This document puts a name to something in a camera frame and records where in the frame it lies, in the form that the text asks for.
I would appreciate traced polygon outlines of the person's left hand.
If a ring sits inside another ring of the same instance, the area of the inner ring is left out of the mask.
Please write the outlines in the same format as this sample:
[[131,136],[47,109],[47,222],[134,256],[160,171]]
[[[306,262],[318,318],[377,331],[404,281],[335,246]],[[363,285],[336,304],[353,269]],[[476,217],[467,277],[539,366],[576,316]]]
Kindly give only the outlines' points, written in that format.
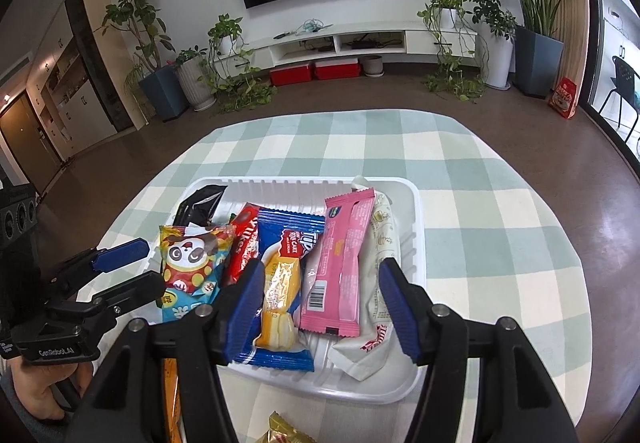
[[18,356],[9,360],[9,367],[17,398],[26,411],[39,420],[62,420],[65,416],[65,411],[55,400],[53,385],[70,378],[83,397],[93,376],[90,362],[34,366]]

